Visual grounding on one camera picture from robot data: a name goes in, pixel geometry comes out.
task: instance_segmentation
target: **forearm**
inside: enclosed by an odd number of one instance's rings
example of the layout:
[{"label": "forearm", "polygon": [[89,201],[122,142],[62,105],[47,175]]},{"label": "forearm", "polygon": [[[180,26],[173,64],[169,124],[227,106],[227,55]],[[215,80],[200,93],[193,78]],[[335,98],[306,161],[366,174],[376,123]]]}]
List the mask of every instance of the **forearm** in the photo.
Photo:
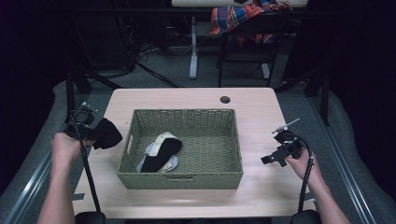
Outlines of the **forearm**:
[{"label": "forearm", "polygon": [[37,223],[75,223],[69,172],[51,171],[49,190]]},{"label": "forearm", "polygon": [[310,184],[309,188],[315,195],[318,211],[320,213],[320,219],[323,224],[349,223],[346,215],[332,196],[329,187],[322,179],[316,181],[315,184]]}]

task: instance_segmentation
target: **table top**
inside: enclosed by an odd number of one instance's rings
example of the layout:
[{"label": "table top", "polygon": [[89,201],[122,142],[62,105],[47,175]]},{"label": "table top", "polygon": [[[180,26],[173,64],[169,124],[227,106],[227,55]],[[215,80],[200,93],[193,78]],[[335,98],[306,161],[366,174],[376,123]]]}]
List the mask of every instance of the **table top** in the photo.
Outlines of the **table top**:
[{"label": "table top", "polygon": [[[231,102],[223,104],[220,97]],[[127,189],[117,176],[134,109],[231,108],[235,110],[244,175],[238,189]],[[272,131],[285,124],[269,88],[119,89],[105,118],[123,140],[113,148],[91,150],[88,161],[99,204],[107,218],[277,217],[297,212],[302,180],[291,167],[262,164],[279,146]],[[75,213],[95,211],[85,171],[73,201]],[[304,209],[315,209],[305,202]]]},{"label": "table top", "polygon": [[[307,0],[288,0],[292,7],[305,7]],[[251,4],[247,0],[244,4],[235,3],[233,0],[172,0],[173,7],[241,7]]]}]

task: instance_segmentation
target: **orange and blue cloth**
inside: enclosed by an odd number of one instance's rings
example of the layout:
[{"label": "orange and blue cloth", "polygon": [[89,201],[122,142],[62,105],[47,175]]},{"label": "orange and blue cloth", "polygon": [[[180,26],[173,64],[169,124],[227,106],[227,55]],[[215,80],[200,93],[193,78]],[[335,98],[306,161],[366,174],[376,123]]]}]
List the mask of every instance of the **orange and blue cloth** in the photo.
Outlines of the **orange and blue cloth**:
[{"label": "orange and blue cloth", "polygon": [[288,1],[280,2],[267,0],[253,0],[244,7],[215,7],[212,10],[210,34],[216,35],[230,32],[240,23],[259,15],[272,11],[291,10]]}]

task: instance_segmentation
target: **black chair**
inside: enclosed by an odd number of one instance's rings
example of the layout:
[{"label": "black chair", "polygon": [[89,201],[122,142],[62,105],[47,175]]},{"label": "black chair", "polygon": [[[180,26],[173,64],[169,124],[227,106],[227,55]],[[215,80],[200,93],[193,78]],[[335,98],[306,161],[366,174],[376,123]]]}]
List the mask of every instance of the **black chair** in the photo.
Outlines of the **black chair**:
[{"label": "black chair", "polygon": [[[221,87],[221,80],[227,78],[222,76],[224,62],[257,63],[259,65],[258,68],[260,68],[263,63],[271,64],[270,74],[267,80],[267,87],[269,87],[274,72],[279,42],[288,27],[289,22],[285,17],[276,14],[262,14],[242,22],[231,32],[223,33],[223,40],[218,58],[219,87]],[[273,41],[260,44],[255,44],[254,41],[248,41],[240,47],[229,41],[229,36],[235,34],[272,34]]]}]

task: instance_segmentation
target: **wicker basket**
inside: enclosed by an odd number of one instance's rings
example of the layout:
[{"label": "wicker basket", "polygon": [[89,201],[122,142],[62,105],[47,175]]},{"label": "wicker basket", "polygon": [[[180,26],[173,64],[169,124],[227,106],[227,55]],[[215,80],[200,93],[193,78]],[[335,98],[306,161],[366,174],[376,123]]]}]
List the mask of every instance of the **wicker basket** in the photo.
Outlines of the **wicker basket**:
[{"label": "wicker basket", "polygon": [[[138,173],[146,147],[170,132],[182,143],[168,173]],[[237,189],[243,175],[232,109],[135,110],[118,176],[127,189]]]}]

